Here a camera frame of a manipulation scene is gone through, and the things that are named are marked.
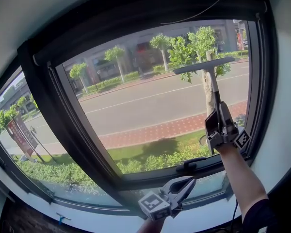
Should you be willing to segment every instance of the asphalt road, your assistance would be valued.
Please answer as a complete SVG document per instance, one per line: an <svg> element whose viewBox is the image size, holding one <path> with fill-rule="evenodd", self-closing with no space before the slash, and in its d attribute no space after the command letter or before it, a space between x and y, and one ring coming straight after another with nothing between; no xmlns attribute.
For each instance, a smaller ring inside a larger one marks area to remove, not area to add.
<svg viewBox="0 0 291 233"><path fill-rule="evenodd" d="M248 62L232 64L231 71L217 80L221 99L227 104L246 100ZM81 106L97 135L138 129L206 111L203 85L196 75L192 84L172 76L85 100ZM42 116L25 124L36 128L37 137L45 147L58 145ZM7 132L0 139L9 152L17 148Z"/></svg>

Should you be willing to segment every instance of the sidewalk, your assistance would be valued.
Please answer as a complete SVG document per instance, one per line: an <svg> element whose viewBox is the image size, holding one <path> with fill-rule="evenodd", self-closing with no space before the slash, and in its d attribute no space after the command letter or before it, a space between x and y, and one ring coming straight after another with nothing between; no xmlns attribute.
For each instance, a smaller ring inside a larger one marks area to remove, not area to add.
<svg viewBox="0 0 291 233"><path fill-rule="evenodd" d="M242 63L242 62L248 62L248 61L249 61L248 59L240 59L238 61L234 61L234 62L231 62L231 63L235 64L235 63ZM153 77L148 78L148 79L136 80L136 81L132 81L132 82L129 82L129 83L124 83L124 84L116 86L114 89L112 89L110 91L106 91L106 92L102 92L102 93L94 93L92 95L88 95L86 97L80 98L79 102L86 101L86 100L89 100L89 99L92 99L92 98L95 98L95 97L99 97L99 96L102 96L102 95L105 95L105 94L108 94L108 93L111 93L111 92L114 92L114 91L119 91L119 90L122 90L122 89L125 89L125 88L128 88L128 87L133 87L135 85L139 85L139 84L143 84L143 83L147 83L147 82L151 82L151 81L155 81L155 80L168 78L168 77L171 77L171 76L175 76L173 71L170 71L170 72L167 72L167 73L163 73L163 74L159 74L159 75L153 76Z"/></svg>
<svg viewBox="0 0 291 233"><path fill-rule="evenodd" d="M247 101L242 101L229 106L232 117L246 114ZM101 135L99 139L106 149L127 147L147 142L157 141L163 138L171 138L178 135L191 133L203 129L206 113L190 116L150 127L136 130Z"/></svg>

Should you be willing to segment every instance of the black window frame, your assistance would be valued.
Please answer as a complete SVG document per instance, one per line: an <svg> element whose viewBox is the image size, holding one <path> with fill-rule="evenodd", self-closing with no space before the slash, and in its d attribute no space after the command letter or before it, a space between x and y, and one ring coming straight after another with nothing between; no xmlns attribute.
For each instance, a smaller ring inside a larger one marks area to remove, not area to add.
<svg viewBox="0 0 291 233"><path fill-rule="evenodd" d="M102 1L104 5L96 6L97 9L93 10L93 7ZM136 203L137 197L130 190L159 187L168 180L183 175L193 175L199 179L224 170L221 158L217 155L199 162L194 172L179 174L176 173L175 167L170 167L143 173L122 174L110 156L100 151L104 150L104 146L88 123L69 80L66 79L65 82L66 73L60 72L63 70L61 63L85 50L130 33L160 26L160 22L190 17L195 14L194 12L202 11L215 1L90 0L53 21L40 33L24 42L17 50L18 57L0 78L0 91L14 73L11 71L15 71L17 69L15 67L21 64L27 84L42 115L67 153L105 192L126 209L79 205L49 195L45 196L41 188L28 183L28 178L19 168L15 171L17 175L14 174L19 180L18 183L27 188L28 192L33 192L49 202L97 213L142 216ZM165 6L157 10L157 6L162 4ZM138 13L132 8L139 8ZM111 15L117 17L108 21L107 18L111 18ZM251 164L266 132L275 97L277 81L275 23L268 0L222 0L220 7L209 9L200 17L187 21L222 18L249 20L245 26L248 32L250 76L253 71L255 74L250 78L246 127L252 135L252 141L242 151L242 155L248 164ZM93 32L90 29L93 28L93 24L97 25L97 22L100 23L101 28L98 27L100 31ZM128 22L130 26L124 28L123 25ZM109 28L103 29L106 23ZM112 34L108 34L106 38L107 34L101 33L102 29ZM4 163L9 161L13 162L10 157L4 157L5 155L7 155L5 151L0 149L0 160L4 159L1 166L5 166ZM11 165L15 164L10 163L8 170L15 169ZM213 194L212 199L227 198L231 193L230 186L225 186L222 191ZM208 202L210 200L205 198L199 204ZM185 209L190 209L198 206L197 204L198 201L190 201L184 206Z"/></svg>

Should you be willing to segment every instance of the window handle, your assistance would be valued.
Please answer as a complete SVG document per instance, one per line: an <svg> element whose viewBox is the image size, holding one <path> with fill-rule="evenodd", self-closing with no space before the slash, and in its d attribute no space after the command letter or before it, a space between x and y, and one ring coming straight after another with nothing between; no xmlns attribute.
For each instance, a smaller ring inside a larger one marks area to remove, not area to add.
<svg viewBox="0 0 291 233"><path fill-rule="evenodd" d="M192 170L196 169L196 167L197 167L196 162L203 161L203 160L206 160L206 158L200 157L200 158L195 158L195 159L185 161L182 165L179 165L176 168L176 172L192 171Z"/></svg>

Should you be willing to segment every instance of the forearm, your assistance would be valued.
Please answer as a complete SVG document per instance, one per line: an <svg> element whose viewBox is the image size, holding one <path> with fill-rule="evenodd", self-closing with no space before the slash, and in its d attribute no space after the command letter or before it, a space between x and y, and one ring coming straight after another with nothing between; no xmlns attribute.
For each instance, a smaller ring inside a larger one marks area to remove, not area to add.
<svg viewBox="0 0 291 233"><path fill-rule="evenodd" d="M237 148L227 145L220 149L223 165L242 212L242 218L256 202L267 199L267 194L254 172Z"/></svg>
<svg viewBox="0 0 291 233"><path fill-rule="evenodd" d="M147 219L137 233L160 233L165 222L165 218L152 221L151 219Z"/></svg>

